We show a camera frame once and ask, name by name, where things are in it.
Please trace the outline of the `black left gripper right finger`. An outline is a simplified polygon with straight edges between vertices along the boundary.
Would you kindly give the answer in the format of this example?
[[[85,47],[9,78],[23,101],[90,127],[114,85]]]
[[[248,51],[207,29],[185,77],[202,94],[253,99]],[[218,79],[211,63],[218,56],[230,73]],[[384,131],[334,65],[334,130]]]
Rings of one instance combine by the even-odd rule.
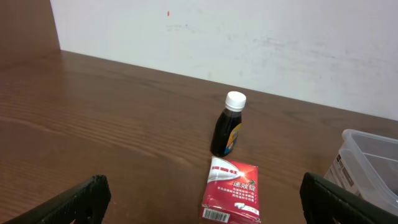
[[[312,172],[303,177],[300,199],[307,224],[397,224],[396,215]]]

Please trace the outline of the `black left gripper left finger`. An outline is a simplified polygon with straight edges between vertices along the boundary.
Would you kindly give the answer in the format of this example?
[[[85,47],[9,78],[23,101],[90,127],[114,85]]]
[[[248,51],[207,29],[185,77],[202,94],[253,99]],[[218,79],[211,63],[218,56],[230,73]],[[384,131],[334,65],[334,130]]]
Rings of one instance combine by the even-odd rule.
[[[110,200],[106,176],[94,175],[6,224],[100,224]]]

